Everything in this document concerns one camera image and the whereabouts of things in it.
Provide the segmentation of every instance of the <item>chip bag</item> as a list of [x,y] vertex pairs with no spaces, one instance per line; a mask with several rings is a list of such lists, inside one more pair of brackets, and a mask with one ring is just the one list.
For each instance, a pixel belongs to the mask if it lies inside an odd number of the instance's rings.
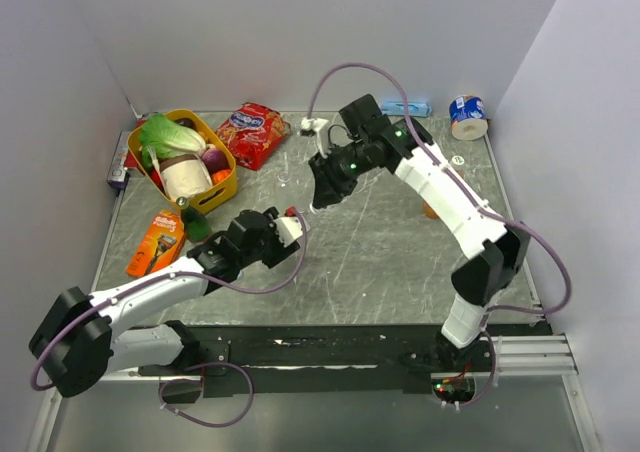
[[258,170],[289,135],[291,127],[275,110],[246,103],[216,130],[239,165]]

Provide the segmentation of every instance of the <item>marble surface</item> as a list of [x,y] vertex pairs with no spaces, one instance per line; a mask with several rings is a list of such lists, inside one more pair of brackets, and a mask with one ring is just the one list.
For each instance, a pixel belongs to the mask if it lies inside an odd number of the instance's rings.
[[[201,113],[215,130],[228,113]],[[144,325],[171,319],[187,324],[390,324],[442,323],[454,298],[451,272],[464,257],[441,221],[425,217],[421,199],[386,170],[363,176],[355,192],[318,215],[309,212],[313,177],[307,160],[314,139],[300,137],[303,114],[285,113],[293,133],[257,172],[238,169],[237,195],[207,217],[214,230],[226,229],[241,210],[281,212],[295,205],[307,212],[312,228],[306,263],[294,283],[266,296],[247,296],[221,289],[207,297],[175,305]],[[334,113],[317,114],[339,123]],[[445,156],[465,159],[465,179],[499,213],[506,205],[483,140],[460,142],[451,136],[448,118],[421,119]],[[334,140],[345,142],[341,130]],[[124,270],[153,216],[169,204],[143,179],[132,179],[98,281],[98,290],[131,280]],[[187,242],[182,253],[191,247]],[[239,284],[265,288],[284,279],[295,265],[291,257],[272,270],[254,264]],[[530,306],[531,289],[524,274],[508,287],[500,303]],[[491,322],[523,323],[531,318],[498,312]]]

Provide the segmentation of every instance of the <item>white wall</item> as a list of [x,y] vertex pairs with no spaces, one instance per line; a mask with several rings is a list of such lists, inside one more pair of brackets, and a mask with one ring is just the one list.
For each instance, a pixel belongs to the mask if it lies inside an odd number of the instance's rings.
[[60,292],[91,284],[133,117],[70,0],[0,0],[0,42],[0,450],[18,451],[43,397],[28,341]]
[[[446,111],[460,93],[493,111],[555,0],[74,0],[137,110],[306,108],[330,67],[365,61]],[[319,110],[371,92],[343,72]]]
[[[492,138],[518,216],[558,248],[566,331],[607,451],[640,450],[640,1],[558,0],[500,103]],[[546,305],[560,278],[542,253]]]

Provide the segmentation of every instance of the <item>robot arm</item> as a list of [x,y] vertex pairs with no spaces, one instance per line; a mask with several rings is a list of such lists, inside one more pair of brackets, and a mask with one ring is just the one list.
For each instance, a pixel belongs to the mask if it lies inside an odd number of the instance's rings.
[[[441,330],[448,343],[464,349],[478,337],[490,300],[520,270],[529,237],[479,213],[465,192],[444,173],[450,168],[449,162],[417,121],[413,126],[441,165],[434,165],[416,144],[406,121],[392,124],[371,95],[347,105],[340,115],[352,142],[333,146],[325,156],[318,152],[309,160],[316,186],[313,207],[321,209],[341,202],[351,195],[360,175],[377,167],[387,168],[427,201],[468,259],[451,276],[456,297]],[[458,178],[481,207],[496,213]]]
[[84,392],[108,372],[148,364],[182,369],[181,364],[197,363],[199,344],[179,321],[129,329],[145,317],[221,287],[207,277],[229,283],[254,262],[271,268],[285,260],[300,248],[298,240],[303,236],[294,215],[290,210],[278,217],[275,208],[262,214],[245,210],[226,231],[214,234],[158,272],[89,296],[77,287],[67,290],[56,299],[29,349],[39,358],[63,328],[106,302],[106,307],[91,313],[55,343],[42,364],[63,397]]

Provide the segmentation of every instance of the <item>green leafy vegetable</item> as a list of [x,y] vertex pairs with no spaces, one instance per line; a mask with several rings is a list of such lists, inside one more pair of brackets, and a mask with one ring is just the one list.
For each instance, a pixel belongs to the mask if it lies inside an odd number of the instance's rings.
[[199,157],[207,150],[207,144],[195,130],[178,125],[162,114],[152,115],[142,124],[138,140],[142,145],[142,165],[147,169],[152,167],[149,147],[156,151],[160,160],[183,154]]

